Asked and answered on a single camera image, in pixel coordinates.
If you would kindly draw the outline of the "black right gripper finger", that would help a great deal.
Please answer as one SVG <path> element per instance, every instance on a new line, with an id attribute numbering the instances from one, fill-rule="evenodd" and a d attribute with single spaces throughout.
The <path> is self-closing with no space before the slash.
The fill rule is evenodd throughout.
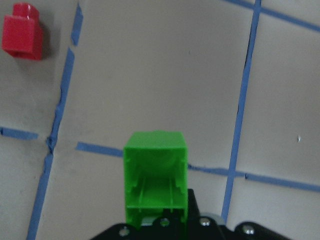
<path id="1" fill-rule="evenodd" d="M 193 189 L 188 189 L 188 213 L 187 223 L 191 224 L 198 220 L 200 217 L 200 210 L 196 200 L 195 192 Z"/>

